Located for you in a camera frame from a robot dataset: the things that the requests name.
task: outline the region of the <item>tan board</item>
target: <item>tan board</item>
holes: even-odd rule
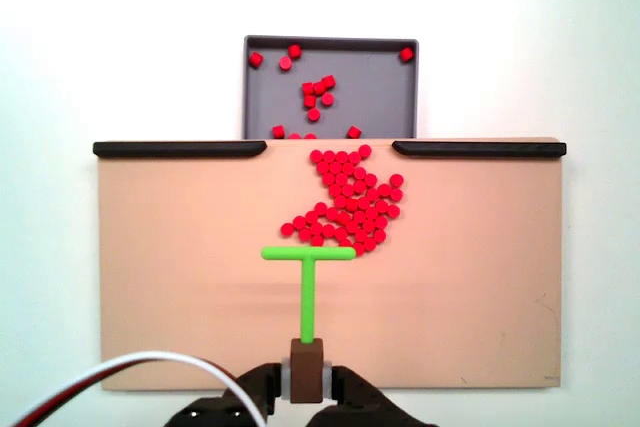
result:
[[[554,139],[518,139],[553,141]],[[249,159],[100,159],[102,357],[201,356],[239,375],[288,356],[300,268],[265,261],[279,228],[329,199],[309,152],[352,140],[270,141]],[[401,173],[401,216],[380,249],[319,262],[325,358],[379,387],[560,383],[560,159],[415,159],[369,140],[362,165]],[[108,389],[208,389],[144,365]]]

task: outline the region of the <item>white wall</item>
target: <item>white wall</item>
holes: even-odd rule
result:
[[[442,427],[639,425],[640,0],[0,0],[0,424],[99,360],[92,142],[239,138],[248,33],[417,38],[421,136],[568,144],[562,388],[390,397]],[[196,396],[91,389],[46,425]]]

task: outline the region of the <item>green t-shaped pusher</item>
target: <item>green t-shaped pusher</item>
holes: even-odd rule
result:
[[[314,339],[316,301],[316,260],[351,260],[356,251],[351,247],[265,247],[265,260],[300,260],[300,342],[311,344]]]

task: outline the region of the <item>red game piece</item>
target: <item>red game piece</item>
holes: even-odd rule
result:
[[[389,178],[389,183],[394,187],[401,187],[404,183],[404,177],[402,177],[400,174],[393,174]]]
[[[333,204],[339,209],[344,209],[347,205],[347,199],[339,195],[336,197],[336,200],[333,201]]]
[[[355,244],[352,245],[352,247],[355,249],[356,255],[358,257],[364,254],[364,245],[362,245],[360,242],[356,242]]]
[[[335,182],[336,178],[331,172],[327,172],[322,176],[322,183],[329,186]]]
[[[249,63],[253,66],[254,69],[257,69],[258,67],[260,67],[263,59],[264,57],[262,57],[259,53],[252,52],[249,56]]]
[[[276,125],[273,128],[273,136],[276,139],[284,139],[284,127],[282,125]]]
[[[311,225],[318,221],[318,214],[316,213],[315,210],[310,210],[305,214],[304,220],[306,220],[309,223],[309,225]]]
[[[289,46],[289,57],[292,59],[299,59],[302,55],[302,49],[298,44],[293,44]]]
[[[342,195],[344,195],[345,197],[351,197],[353,195],[353,185],[344,184],[342,186]]]
[[[325,106],[329,107],[331,104],[333,104],[333,94],[330,94],[329,92],[322,94],[320,100],[322,100],[322,103]]]
[[[309,154],[309,158],[311,159],[311,162],[313,162],[314,164],[317,164],[322,160],[322,152],[320,152],[319,150],[312,150],[311,154]]]
[[[364,177],[364,183],[367,184],[367,187],[373,187],[378,183],[378,178],[375,174],[367,174]]]
[[[400,215],[400,207],[395,204],[391,204],[387,209],[387,215],[392,219],[397,218]]]
[[[338,218],[338,209],[336,209],[335,207],[329,207],[327,209],[327,219],[336,220],[337,218]]]
[[[350,139],[359,139],[361,134],[362,131],[355,125],[352,125],[347,131],[347,137],[349,137]]]
[[[331,225],[331,224],[325,224],[322,227],[322,235],[325,236],[325,238],[330,239],[331,237],[333,237],[336,233],[336,228]]]
[[[327,90],[333,89],[336,86],[336,79],[333,78],[333,75],[327,75],[322,78],[322,83]]]
[[[311,122],[316,122],[320,118],[320,111],[315,107],[313,109],[309,109],[309,112],[307,112],[307,117]]]
[[[389,184],[380,184],[378,186],[380,197],[389,197],[391,195],[391,186]]]
[[[403,62],[408,62],[413,58],[413,50],[409,47],[405,47],[400,51],[400,58]]]
[[[384,239],[386,238],[387,238],[387,234],[384,233],[384,230],[376,230],[373,233],[373,240],[375,240],[379,244],[384,242]]]
[[[287,71],[291,68],[291,59],[286,55],[280,59],[280,68]]]
[[[319,174],[326,174],[329,172],[329,163],[324,160],[322,162],[318,162],[318,165],[316,165],[316,171]]]
[[[368,237],[364,241],[364,250],[366,250],[367,252],[371,252],[375,248],[376,248],[376,241],[373,240],[371,237]]]
[[[333,150],[326,150],[324,154],[322,154],[322,160],[326,162],[333,162],[336,160],[336,153]]]
[[[309,229],[302,229],[298,232],[298,238],[303,242],[307,242],[311,239],[311,231]]]
[[[289,237],[290,235],[293,235],[294,230],[295,230],[295,227],[293,226],[293,224],[289,222],[287,222],[286,224],[282,224],[282,227],[280,227],[280,233],[285,237]]]
[[[379,214],[384,214],[389,208],[389,204],[385,200],[379,200],[376,202],[376,210]]]
[[[305,95],[302,103],[307,109],[313,109],[316,106],[316,97],[314,95]]]
[[[378,200],[379,197],[380,197],[380,194],[378,193],[378,189],[375,189],[372,187],[369,190],[367,190],[367,199],[369,199],[371,202],[375,202],[376,200]]]
[[[387,225],[389,225],[389,221],[382,216],[378,217],[374,222],[376,223],[376,227],[378,227],[380,230],[384,230]]]
[[[327,213],[327,204],[318,202],[313,210],[315,210],[318,215],[325,215]]]
[[[371,146],[368,144],[363,144],[358,149],[358,153],[360,154],[360,157],[362,157],[363,159],[366,159],[367,157],[369,157],[371,155],[371,152],[372,152]]]
[[[325,90],[327,89],[322,82],[316,82],[315,84],[313,84],[313,91],[316,93],[316,95],[324,94]]]
[[[322,235],[322,224],[320,222],[314,222],[309,229],[313,235]]]
[[[376,229],[376,223],[373,220],[367,219],[362,223],[362,228],[365,232],[373,232]]]
[[[353,176],[358,180],[364,179],[366,175],[367,171],[364,170],[364,167],[356,167],[355,169],[353,169]]]
[[[302,217],[301,215],[299,215],[295,219],[293,219],[293,227],[296,230],[303,229],[306,225],[307,225],[307,220],[304,217]]]
[[[355,170],[355,167],[353,166],[353,164],[351,162],[346,162],[346,163],[342,164],[342,171],[345,174],[351,175],[351,174],[353,174],[354,170]]]
[[[402,200],[402,191],[400,189],[391,189],[391,200],[394,202],[400,202]]]
[[[338,184],[333,184],[331,187],[329,187],[329,195],[331,197],[338,197],[341,193],[342,187],[340,187]]]
[[[361,210],[357,210],[353,213],[353,220],[358,222],[359,224],[363,223],[366,220],[367,216]]]
[[[353,183],[353,190],[356,194],[363,194],[364,191],[367,190],[367,184],[365,184],[363,180],[356,180]]]

